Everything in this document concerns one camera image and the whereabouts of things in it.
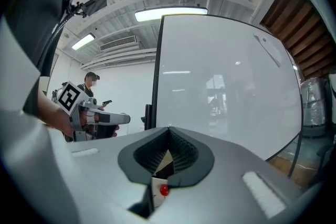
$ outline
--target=ceiling light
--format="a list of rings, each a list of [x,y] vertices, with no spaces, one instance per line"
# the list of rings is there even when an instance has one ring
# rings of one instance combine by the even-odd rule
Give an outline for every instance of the ceiling light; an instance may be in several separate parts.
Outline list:
[[[80,41],[72,46],[74,50],[78,50],[80,47],[83,47],[85,44],[93,41],[95,36],[93,34],[88,34],[87,36],[83,37]]]
[[[190,71],[168,71],[168,72],[163,72],[164,74],[189,74]]]
[[[208,10],[206,8],[197,7],[154,8],[136,12],[135,17],[138,22],[143,22],[146,20],[161,19],[162,15],[168,14],[208,14]]]

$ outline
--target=man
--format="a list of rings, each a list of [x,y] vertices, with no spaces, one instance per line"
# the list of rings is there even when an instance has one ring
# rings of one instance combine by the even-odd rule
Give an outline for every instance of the man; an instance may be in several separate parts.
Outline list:
[[[99,79],[100,79],[99,76],[96,75],[95,73],[88,72],[85,75],[84,83],[80,84],[80,85],[77,85],[77,87],[79,89],[81,89],[82,91],[84,91],[88,95],[88,97],[93,97],[93,92],[91,90],[91,87],[95,86],[97,84],[97,80],[99,80]],[[101,105],[101,108],[104,108],[105,106],[107,106],[107,104],[103,103]]]
[[[52,58],[61,32],[49,48],[46,48],[46,45],[62,20],[66,6],[66,0],[11,0],[5,10],[5,18],[15,38],[28,58],[39,69],[41,76],[50,76]],[[26,113],[38,116],[42,121],[66,135],[72,136],[73,129],[69,116],[38,90],[38,82],[32,89],[24,110]],[[81,112],[80,120],[84,126],[87,122],[85,112]]]

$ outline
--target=wooden panel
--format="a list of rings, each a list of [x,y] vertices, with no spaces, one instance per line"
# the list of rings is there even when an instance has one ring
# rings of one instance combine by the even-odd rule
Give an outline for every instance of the wooden panel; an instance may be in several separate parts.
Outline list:
[[[335,41],[309,0],[274,0],[261,25],[282,41],[305,79],[335,66]]]

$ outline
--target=handheld device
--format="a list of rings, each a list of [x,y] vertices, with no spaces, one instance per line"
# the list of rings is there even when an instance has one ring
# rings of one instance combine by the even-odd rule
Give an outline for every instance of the handheld device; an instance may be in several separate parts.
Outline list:
[[[112,137],[117,125],[127,124],[131,121],[129,115],[99,110],[97,100],[88,97],[85,92],[70,81],[57,99],[57,104],[70,116],[70,124],[74,131],[83,131],[83,126],[80,123],[80,112],[86,111],[86,131],[93,135],[93,139]]]
[[[109,104],[109,103],[112,103],[112,100],[104,101],[104,102],[103,102],[103,104]]]

